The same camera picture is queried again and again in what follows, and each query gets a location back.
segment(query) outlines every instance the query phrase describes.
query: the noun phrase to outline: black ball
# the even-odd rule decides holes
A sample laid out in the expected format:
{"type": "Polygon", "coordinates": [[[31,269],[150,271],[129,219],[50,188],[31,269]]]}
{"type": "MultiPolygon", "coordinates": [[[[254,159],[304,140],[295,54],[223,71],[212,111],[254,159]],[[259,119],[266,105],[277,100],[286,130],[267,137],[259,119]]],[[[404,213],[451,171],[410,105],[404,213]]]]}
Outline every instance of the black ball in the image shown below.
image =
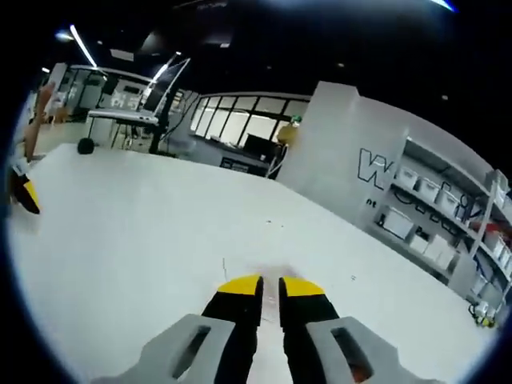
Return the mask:
{"type": "Polygon", "coordinates": [[[80,154],[92,154],[94,151],[94,142],[90,138],[81,138],[78,142],[78,152],[80,154]]]}

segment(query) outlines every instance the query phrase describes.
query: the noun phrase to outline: yellow object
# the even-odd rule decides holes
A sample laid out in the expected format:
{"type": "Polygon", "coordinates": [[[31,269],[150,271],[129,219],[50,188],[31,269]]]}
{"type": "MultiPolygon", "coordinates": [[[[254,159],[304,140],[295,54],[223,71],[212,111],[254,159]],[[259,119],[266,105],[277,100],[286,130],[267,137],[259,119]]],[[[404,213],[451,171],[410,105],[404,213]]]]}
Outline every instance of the yellow object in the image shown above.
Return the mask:
{"type": "Polygon", "coordinates": [[[292,146],[297,137],[298,128],[293,123],[287,124],[279,130],[278,142],[292,146]]]}
{"type": "Polygon", "coordinates": [[[34,184],[32,184],[31,181],[28,181],[25,184],[23,184],[23,186],[25,187],[26,191],[29,193],[35,206],[40,210],[41,207],[39,206],[38,194],[36,194],[36,192],[35,192],[34,184]]]}
{"type": "Polygon", "coordinates": [[[254,296],[259,278],[260,276],[258,274],[236,278],[221,285],[217,292],[223,292],[225,294],[249,294],[254,296]]]}
{"type": "Polygon", "coordinates": [[[316,294],[325,294],[322,288],[302,278],[291,278],[285,276],[282,279],[285,282],[286,293],[288,294],[288,297],[315,296],[316,294]]]}

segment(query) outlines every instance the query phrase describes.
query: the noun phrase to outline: office room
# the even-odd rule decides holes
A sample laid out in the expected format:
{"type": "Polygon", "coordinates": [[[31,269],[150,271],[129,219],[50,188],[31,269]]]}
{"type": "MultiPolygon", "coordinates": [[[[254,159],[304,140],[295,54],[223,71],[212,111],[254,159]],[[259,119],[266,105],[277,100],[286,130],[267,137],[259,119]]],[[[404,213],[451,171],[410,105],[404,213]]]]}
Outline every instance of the office room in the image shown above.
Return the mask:
{"type": "Polygon", "coordinates": [[[12,97],[8,381],[497,382],[496,5],[149,5],[48,22],[12,97]]]}

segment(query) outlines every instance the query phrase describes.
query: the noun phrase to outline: white table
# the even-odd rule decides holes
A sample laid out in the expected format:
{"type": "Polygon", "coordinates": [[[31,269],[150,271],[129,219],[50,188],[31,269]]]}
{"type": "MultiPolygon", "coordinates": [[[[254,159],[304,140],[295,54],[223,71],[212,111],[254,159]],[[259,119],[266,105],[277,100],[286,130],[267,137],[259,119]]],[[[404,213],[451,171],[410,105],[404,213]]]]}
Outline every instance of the white table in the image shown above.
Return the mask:
{"type": "MultiPolygon", "coordinates": [[[[201,313],[223,266],[228,278],[292,270],[316,282],[340,316],[395,345],[424,378],[456,381],[494,338],[443,284],[276,182],[134,152],[81,156],[69,144],[30,177],[42,213],[11,215],[14,270],[37,327],[80,381],[120,374],[152,337],[201,313]]],[[[291,382],[279,338],[261,338],[250,382],[291,382]]]]}

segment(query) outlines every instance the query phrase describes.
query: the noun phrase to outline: black ceiling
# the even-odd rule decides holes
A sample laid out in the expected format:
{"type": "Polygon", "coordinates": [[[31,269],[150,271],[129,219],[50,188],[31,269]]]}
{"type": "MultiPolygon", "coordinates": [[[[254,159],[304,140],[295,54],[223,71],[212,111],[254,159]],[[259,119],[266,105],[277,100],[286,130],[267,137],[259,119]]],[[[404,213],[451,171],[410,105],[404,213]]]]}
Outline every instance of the black ceiling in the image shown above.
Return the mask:
{"type": "MultiPolygon", "coordinates": [[[[495,139],[510,136],[512,10],[498,0],[451,3],[456,13],[430,0],[173,1],[122,17],[105,5],[76,27],[99,66],[152,76],[183,52],[192,60],[182,85],[201,93],[355,85],[448,130],[512,178],[508,142],[495,139]],[[151,31],[160,47],[135,62],[110,56],[138,52],[151,31]]],[[[57,44],[48,66],[61,60],[86,64],[74,43],[57,44]]]]}

